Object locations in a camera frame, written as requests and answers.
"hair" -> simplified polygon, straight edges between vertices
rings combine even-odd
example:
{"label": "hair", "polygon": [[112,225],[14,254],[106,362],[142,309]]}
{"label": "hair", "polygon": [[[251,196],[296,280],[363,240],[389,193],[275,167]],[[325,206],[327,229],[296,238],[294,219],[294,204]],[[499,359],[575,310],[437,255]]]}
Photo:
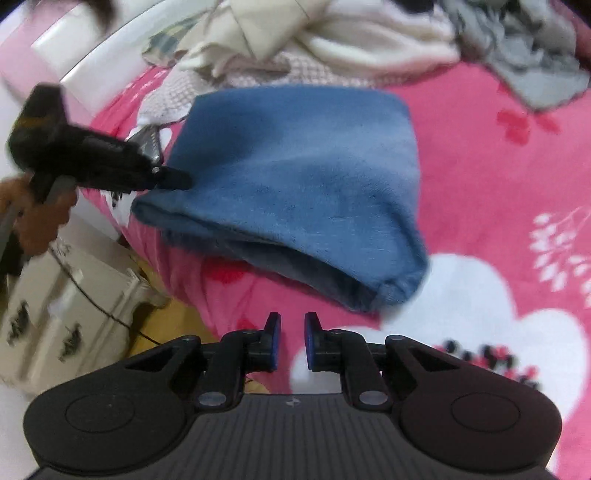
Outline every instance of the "hair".
{"label": "hair", "polygon": [[[35,8],[39,6],[39,4],[43,3],[47,0],[28,0],[29,4]],[[50,2],[72,2],[73,0],[48,0]],[[117,13],[117,9],[115,7],[115,3],[113,0],[74,0],[76,3],[86,4],[90,9],[93,11],[94,15],[96,16],[97,21],[99,22],[100,26],[107,30],[113,20],[115,19],[115,15]]]}

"heart pattern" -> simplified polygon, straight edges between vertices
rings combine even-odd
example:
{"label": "heart pattern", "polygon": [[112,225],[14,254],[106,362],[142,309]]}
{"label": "heart pattern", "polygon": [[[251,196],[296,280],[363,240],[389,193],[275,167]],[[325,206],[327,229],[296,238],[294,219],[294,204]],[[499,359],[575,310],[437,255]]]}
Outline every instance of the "heart pattern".
{"label": "heart pattern", "polygon": [[[437,254],[419,294],[399,309],[381,314],[379,329],[343,325],[368,342],[383,343],[388,335],[405,335],[426,345],[454,338],[465,349],[503,345],[523,365],[536,368],[544,394],[558,407],[564,422],[575,411],[586,387],[589,346],[579,320],[563,310],[542,309],[522,318],[505,279],[490,264],[473,257]],[[340,378],[313,373],[302,349],[290,369],[298,393],[340,391]],[[560,445],[550,467],[556,471]]]}
{"label": "heart pattern", "polygon": [[[499,83],[497,93],[513,97],[509,87],[503,82]],[[558,121],[547,113],[531,113],[523,111],[519,113],[515,108],[503,108],[496,114],[496,123],[505,127],[505,138],[515,145],[525,146],[530,141],[531,121],[544,132],[558,135],[562,132]]]}

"white bed frame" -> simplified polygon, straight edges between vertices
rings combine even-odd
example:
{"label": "white bed frame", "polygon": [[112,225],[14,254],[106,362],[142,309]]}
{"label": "white bed frame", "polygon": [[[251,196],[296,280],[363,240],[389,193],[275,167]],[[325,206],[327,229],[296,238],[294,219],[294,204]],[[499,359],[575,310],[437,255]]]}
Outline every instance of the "white bed frame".
{"label": "white bed frame", "polygon": [[[53,24],[46,25],[47,29],[30,47],[31,55],[41,59],[47,67],[38,81],[63,85],[74,121],[88,123],[147,68],[141,50],[150,36],[208,8],[213,0],[116,0],[115,3],[118,16],[106,36],[101,33],[90,9],[78,5]],[[42,21],[42,12],[35,12],[36,15],[39,19],[33,18],[33,23]],[[35,79],[27,79],[23,87],[13,85],[20,79],[15,82],[14,77],[6,77],[11,90],[20,96],[25,96],[36,83]]]}

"wooden floor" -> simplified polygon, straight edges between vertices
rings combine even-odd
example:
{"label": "wooden floor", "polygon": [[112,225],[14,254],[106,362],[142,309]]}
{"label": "wooden floor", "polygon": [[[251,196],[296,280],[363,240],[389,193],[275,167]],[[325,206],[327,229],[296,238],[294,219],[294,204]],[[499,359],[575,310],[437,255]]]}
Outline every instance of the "wooden floor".
{"label": "wooden floor", "polygon": [[[158,275],[143,260],[137,260],[148,281],[158,290],[165,291]],[[163,309],[140,307],[134,315],[135,327],[157,342],[165,343],[183,335],[197,335],[203,343],[216,342],[218,339],[203,324],[199,312],[183,302],[171,299]],[[139,336],[132,338],[129,356],[144,352],[154,345]],[[248,381],[246,393],[268,393],[267,389],[255,381]]]}

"drawer handle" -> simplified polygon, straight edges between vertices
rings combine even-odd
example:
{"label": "drawer handle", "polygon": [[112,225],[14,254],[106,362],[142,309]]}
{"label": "drawer handle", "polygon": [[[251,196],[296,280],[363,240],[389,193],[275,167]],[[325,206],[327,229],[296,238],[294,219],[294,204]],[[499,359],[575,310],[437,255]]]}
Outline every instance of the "drawer handle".
{"label": "drawer handle", "polygon": [[82,334],[80,333],[80,323],[76,323],[72,330],[68,329],[70,334],[65,338],[61,349],[60,362],[65,362],[67,358],[74,356],[80,351],[82,345]]}
{"label": "drawer handle", "polygon": [[31,324],[28,308],[28,303],[23,300],[17,314],[10,321],[10,332],[8,332],[7,339],[9,346],[14,346],[14,342],[27,333]]}

